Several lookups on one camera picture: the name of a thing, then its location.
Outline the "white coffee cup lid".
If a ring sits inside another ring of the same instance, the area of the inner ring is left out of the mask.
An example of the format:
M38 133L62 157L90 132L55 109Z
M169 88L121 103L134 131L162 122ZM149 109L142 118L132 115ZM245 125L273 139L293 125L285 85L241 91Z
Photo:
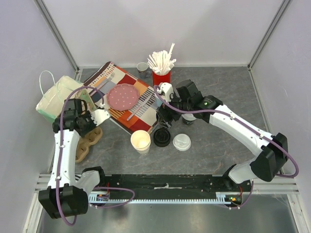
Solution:
M183 119L187 121L195 121L196 117L193 114L183 114L182 115Z

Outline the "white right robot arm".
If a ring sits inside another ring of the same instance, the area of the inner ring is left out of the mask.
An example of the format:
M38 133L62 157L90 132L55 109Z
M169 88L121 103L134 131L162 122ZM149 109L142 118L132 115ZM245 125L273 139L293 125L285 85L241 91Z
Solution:
M242 119L213 95L203 96L195 83L184 80L176 88L170 83L154 86L156 98L162 101L157 112L168 126L180 117L186 122L201 119L240 141L254 155L242 164L231 166L223 178L223 187L234 191L244 181L259 178L270 182L288 161L287 137L272 135Z

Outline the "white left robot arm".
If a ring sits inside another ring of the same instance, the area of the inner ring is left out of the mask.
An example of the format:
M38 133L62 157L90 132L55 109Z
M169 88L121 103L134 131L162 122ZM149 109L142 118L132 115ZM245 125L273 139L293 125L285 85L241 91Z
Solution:
M52 219L85 214L91 191L101 191L107 184L101 166L84 169L77 180L75 160L80 138L108 120L110 114L105 109L89 111L81 99L69 99L64 104L52 124L55 152L51 177L47 188L38 194L40 204Z

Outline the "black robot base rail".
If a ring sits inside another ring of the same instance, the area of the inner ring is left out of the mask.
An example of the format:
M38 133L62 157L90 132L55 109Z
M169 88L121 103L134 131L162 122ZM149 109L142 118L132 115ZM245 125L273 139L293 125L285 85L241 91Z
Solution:
M135 192L138 199L160 198L171 195L173 198L214 195L217 192L249 192L251 182L236 184L228 177L212 175L135 175L113 174L100 175L99 185L128 188Z

